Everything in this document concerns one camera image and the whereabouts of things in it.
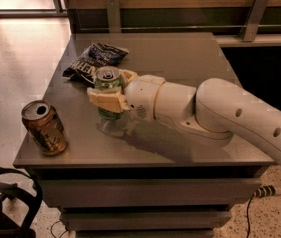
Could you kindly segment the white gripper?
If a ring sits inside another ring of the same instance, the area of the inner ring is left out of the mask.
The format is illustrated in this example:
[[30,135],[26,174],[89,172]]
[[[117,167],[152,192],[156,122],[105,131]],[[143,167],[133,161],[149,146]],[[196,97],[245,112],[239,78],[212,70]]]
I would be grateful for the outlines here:
[[89,88],[87,95],[89,101],[99,108],[114,113],[129,110],[130,115],[136,119],[151,121],[154,119],[154,106],[157,94],[165,83],[162,77],[144,75],[140,76],[131,70],[121,69],[122,87],[110,89]]

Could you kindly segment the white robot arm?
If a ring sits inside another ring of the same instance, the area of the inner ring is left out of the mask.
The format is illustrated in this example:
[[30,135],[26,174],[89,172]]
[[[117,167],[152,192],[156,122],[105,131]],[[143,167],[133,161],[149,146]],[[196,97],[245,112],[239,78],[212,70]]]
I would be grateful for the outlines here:
[[281,165],[281,111],[226,80],[211,78],[194,88],[103,67],[87,95],[101,109],[156,121],[200,144],[225,145],[237,135]]

